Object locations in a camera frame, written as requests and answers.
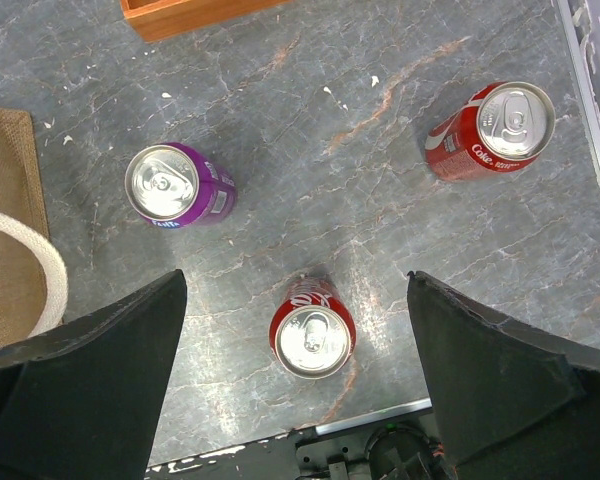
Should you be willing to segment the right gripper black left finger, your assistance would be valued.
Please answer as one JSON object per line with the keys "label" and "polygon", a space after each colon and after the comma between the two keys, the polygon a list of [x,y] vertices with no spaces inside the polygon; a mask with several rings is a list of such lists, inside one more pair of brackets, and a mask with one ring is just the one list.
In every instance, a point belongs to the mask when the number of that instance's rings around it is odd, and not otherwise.
{"label": "right gripper black left finger", "polygon": [[181,270],[0,348],[0,479],[141,479],[181,336]]}

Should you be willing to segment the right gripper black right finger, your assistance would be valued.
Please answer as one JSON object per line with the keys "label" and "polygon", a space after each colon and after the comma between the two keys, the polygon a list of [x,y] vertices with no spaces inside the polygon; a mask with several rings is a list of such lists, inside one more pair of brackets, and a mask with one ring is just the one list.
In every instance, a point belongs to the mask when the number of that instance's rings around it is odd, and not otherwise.
{"label": "right gripper black right finger", "polygon": [[444,455],[461,479],[600,479],[600,349],[409,276]]}

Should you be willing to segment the purple soda can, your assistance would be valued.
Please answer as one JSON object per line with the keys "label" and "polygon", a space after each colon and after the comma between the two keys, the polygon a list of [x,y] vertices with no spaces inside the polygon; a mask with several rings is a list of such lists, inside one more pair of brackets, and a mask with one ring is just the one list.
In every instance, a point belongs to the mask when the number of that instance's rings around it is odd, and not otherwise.
{"label": "purple soda can", "polygon": [[136,212],[164,229],[219,223],[237,200],[227,170],[177,142],[138,152],[127,167],[124,186]]}

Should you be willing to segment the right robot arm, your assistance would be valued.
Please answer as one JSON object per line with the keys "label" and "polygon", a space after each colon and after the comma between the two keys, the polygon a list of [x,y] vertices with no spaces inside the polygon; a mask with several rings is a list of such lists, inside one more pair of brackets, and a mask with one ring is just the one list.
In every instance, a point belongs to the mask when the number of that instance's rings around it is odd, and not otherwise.
{"label": "right robot arm", "polygon": [[0,348],[0,479],[600,479],[600,349],[415,272],[428,398],[151,465],[187,285],[175,270]]}

